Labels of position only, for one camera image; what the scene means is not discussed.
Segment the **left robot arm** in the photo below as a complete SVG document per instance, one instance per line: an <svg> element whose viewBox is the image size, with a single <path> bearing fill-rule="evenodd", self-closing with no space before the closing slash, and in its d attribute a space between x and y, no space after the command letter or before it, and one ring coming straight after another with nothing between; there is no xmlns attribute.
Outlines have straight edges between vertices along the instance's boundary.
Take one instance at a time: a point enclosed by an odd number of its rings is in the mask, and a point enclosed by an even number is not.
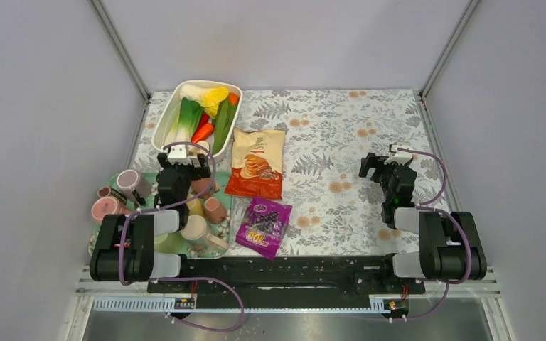
<svg viewBox="0 0 546 341"><path fill-rule="evenodd" d="M127 286L164 278L176 292L190 287L192 274L181 265L183 257L155 250L155 238L186 227L191 183L211 177L208 157L172 163L166 153L160 153L158 160L161 171L153 207L128 215L105 215L90 260L92 280Z"/></svg>

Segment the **cream beige mug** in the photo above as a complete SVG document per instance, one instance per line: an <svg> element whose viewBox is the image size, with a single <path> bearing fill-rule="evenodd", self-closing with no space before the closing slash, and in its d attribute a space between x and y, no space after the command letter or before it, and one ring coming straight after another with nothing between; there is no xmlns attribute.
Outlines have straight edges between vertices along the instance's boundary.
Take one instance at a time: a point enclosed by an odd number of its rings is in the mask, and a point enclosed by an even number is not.
<svg viewBox="0 0 546 341"><path fill-rule="evenodd" d="M189 244L211 252L225 252L230 247L229 243L218 237L206 219L200 215L188 217L186 226L181 230L181 236Z"/></svg>

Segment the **salmon pink mug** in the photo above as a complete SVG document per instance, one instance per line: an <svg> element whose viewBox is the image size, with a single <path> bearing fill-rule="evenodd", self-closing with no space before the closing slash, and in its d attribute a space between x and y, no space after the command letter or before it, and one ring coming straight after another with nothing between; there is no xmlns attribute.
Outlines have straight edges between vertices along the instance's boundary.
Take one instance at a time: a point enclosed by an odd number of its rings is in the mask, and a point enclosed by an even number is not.
<svg viewBox="0 0 546 341"><path fill-rule="evenodd" d="M210 197L205 200L203 206L205 217L211 224L220 224L228 217L228 211L224 204L215 197Z"/></svg>

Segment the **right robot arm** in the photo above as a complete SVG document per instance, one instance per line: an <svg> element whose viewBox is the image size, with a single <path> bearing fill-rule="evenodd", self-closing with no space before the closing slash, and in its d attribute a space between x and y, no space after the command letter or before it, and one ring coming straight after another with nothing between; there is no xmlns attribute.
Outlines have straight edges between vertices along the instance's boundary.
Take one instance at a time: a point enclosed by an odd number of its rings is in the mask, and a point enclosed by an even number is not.
<svg viewBox="0 0 546 341"><path fill-rule="evenodd" d="M359 176L369 176L382 189L382 221L390 229L419 238L418 251L385 256L380 285L396 293L409 278L449 283L483 279L488 264L473 215L417 204L412 159L412 153L400 148L391 156L369 153L360 162Z"/></svg>

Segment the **lilac mug black handle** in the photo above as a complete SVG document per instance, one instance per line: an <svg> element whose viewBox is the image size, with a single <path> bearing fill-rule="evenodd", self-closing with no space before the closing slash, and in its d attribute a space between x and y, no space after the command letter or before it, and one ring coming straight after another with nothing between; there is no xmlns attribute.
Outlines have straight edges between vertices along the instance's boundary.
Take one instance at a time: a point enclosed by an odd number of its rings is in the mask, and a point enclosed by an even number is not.
<svg viewBox="0 0 546 341"><path fill-rule="evenodd" d="M151 195L151 183L134 169L123 170L116 178L119 191L129 200L143 207Z"/></svg>

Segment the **small orange cup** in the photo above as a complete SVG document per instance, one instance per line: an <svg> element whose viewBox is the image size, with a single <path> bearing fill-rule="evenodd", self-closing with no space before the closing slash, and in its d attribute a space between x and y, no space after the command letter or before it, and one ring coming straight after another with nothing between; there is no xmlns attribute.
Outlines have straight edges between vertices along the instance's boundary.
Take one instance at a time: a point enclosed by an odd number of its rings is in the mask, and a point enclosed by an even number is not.
<svg viewBox="0 0 546 341"><path fill-rule="evenodd" d="M220 186L216 181L211 182L210 178L201 178L191 182L191 190L194 195L201 193L200 198L207 200L220 191Z"/></svg>

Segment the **yellow mug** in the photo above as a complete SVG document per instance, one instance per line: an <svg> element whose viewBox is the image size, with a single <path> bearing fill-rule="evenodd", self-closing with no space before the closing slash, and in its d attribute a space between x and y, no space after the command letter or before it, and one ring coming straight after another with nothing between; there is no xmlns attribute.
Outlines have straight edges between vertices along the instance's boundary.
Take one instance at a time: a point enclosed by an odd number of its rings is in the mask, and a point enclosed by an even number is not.
<svg viewBox="0 0 546 341"><path fill-rule="evenodd" d="M199 215L201 217L205 217L203 202L200 198L190 200L186 203L186 205L188 207L189 215Z"/></svg>

